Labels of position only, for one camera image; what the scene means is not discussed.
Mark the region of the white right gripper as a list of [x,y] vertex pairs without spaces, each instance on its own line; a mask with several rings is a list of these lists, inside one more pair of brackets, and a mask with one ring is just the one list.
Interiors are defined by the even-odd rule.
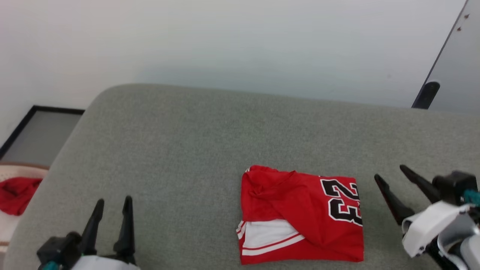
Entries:
[[470,210],[470,205],[457,206],[440,201],[439,191],[431,182],[415,173],[406,165],[400,165],[399,168],[406,178],[415,184],[432,204],[424,211],[415,214],[410,207],[407,207],[390,190],[388,183],[379,174],[375,174],[374,181],[379,187],[397,225],[401,225],[403,249],[409,257],[413,258],[421,255],[425,251],[427,244],[430,244],[460,214],[467,213]]

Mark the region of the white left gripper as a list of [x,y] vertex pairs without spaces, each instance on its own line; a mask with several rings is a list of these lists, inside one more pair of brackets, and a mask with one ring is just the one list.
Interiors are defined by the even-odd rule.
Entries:
[[104,200],[99,199],[94,207],[91,217],[82,233],[80,243],[80,252],[83,256],[77,260],[72,270],[140,270],[135,265],[135,238],[134,238],[134,215],[133,200],[127,195],[122,209],[122,225],[113,250],[115,259],[101,256],[92,256],[97,254],[96,238],[98,226],[103,217]]

